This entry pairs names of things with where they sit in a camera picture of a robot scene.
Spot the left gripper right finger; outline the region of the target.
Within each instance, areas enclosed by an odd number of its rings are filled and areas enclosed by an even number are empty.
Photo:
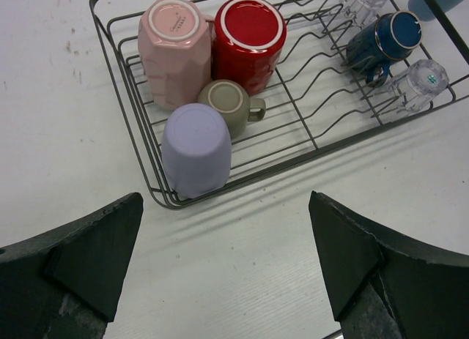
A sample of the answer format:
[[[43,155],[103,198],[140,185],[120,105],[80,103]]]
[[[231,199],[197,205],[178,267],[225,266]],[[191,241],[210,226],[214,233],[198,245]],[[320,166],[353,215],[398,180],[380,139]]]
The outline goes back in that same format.
[[[418,241],[324,193],[312,232],[344,338],[467,338],[468,256]]]

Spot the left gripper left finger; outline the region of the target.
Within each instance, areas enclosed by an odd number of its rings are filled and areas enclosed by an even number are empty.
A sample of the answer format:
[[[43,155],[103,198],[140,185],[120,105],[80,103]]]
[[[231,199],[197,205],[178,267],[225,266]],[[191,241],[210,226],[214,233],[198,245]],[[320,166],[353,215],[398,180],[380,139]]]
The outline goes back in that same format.
[[[102,338],[143,215],[140,193],[1,247],[2,338]]]

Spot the lilac plastic tumbler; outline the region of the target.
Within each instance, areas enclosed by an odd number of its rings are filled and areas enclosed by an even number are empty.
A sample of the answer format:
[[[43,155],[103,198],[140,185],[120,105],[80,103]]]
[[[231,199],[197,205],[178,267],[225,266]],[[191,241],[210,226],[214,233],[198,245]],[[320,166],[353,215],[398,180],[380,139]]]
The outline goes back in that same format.
[[[163,172],[183,198],[197,198],[222,188],[232,162],[228,127],[215,109],[189,103],[175,110],[163,131]]]

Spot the small beige mug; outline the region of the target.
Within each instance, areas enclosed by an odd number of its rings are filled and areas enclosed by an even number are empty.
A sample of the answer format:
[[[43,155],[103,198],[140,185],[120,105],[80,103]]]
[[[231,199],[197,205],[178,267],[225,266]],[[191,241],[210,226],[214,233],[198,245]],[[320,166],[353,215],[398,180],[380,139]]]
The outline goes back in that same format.
[[[199,93],[197,101],[222,115],[232,140],[245,131],[249,122],[263,120],[266,113],[263,99],[250,97],[241,85],[226,79],[207,84]]]

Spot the pink faceted mug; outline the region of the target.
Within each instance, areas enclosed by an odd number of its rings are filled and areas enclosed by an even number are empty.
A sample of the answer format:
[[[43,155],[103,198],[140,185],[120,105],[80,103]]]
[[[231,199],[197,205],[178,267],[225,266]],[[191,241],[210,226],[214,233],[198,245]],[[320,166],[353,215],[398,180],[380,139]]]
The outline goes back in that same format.
[[[212,81],[214,17],[191,1],[157,0],[139,21],[138,51],[155,103],[173,111]]]

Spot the red ceramic mug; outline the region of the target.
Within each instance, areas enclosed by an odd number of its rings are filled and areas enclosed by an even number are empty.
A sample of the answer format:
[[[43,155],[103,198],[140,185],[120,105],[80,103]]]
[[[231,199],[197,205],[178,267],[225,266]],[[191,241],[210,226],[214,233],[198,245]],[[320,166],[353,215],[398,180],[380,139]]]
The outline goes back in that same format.
[[[269,82],[287,38],[281,13],[265,0],[228,0],[214,20],[212,77],[241,85],[249,95]]]

